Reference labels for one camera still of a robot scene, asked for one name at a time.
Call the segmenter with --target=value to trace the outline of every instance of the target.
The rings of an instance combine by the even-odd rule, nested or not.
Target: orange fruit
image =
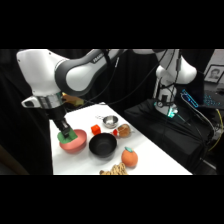
[[[131,148],[125,147],[121,160],[125,166],[135,167],[138,164],[138,155]]]

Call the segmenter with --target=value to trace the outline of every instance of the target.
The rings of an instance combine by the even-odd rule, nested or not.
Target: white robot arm
[[[17,60],[27,83],[33,91],[33,96],[22,102],[23,106],[45,109],[49,119],[54,120],[66,137],[70,126],[64,119],[66,111],[61,93],[64,92],[71,96],[85,95],[92,88],[96,78],[107,69],[108,65],[127,50],[93,49],[86,56],[77,60],[69,60],[47,49],[20,51],[17,54]],[[165,50],[133,49],[137,54],[156,54],[158,60],[161,60]],[[161,80],[161,85],[168,86],[175,81],[177,60],[180,57],[178,50],[173,54],[174,49],[167,49],[165,57],[160,62],[161,66],[157,70],[157,78],[159,81]],[[177,83],[188,84],[194,80],[197,73],[196,69],[190,66],[182,57],[180,61],[181,66]],[[164,89],[161,92],[159,95],[160,102],[169,102],[170,97],[174,97],[168,90]],[[161,107],[161,104],[158,103],[156,109],[163,114],[168,113],[168,106],[166,105]]]

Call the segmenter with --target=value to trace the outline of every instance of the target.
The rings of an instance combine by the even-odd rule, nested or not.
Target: black curtain
[[[91,49],[49,49],[70,59],[81,58]],[[0,49],[0,144],[10,152],[30,174],[53,174],[49,121],[41,109],[25,109],[21,101],[32,95],[18,63],[19,49]],[[214,49],[184,49],[185,59],[198,70],[205,70]],[[95,102],[117,101],[133,91],[156,65],[155,55],[137,55],[132,51],[121,56],[114,80]],[[114,65],[96,80],[91,91],[83,96],[91,99],[107,85]],[[132,96],[111,105],[120,115],[124,110],[151,98],[155,85],[155,71]]]

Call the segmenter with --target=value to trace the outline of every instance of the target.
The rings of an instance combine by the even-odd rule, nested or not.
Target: white table
[[[66,115],[67,122],[73,129],[82,129],[87,133],[87,145],[81,152],[71,155],[59,146],[57,135],[59,130],[50,122],[53,167],[55,175],[99,175],[101,170],[110,171],[114,165],[121,162],[125,146],[133,148],[138,154],[139,162],[136,168],[127,168],[129,175],[191,175],[185,168],[158,148],[153,142],[134,129],[134,133],[125,139],[118,139],[118,147],[112,158],[99,159],[89,150],[89,141],[94,136],[91,127],[98,124],[102,132],[111,132],[103,126],[102,120],[96,116],[115,115],[119,125],[129,124],[108,106],[95,105]]]

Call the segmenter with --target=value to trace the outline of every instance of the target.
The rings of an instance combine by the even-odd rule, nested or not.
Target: silver bowl
[[[103,119],[105,127],[109,129],[116,128],[118,125],[118,118],[115,116],[108,116]]]

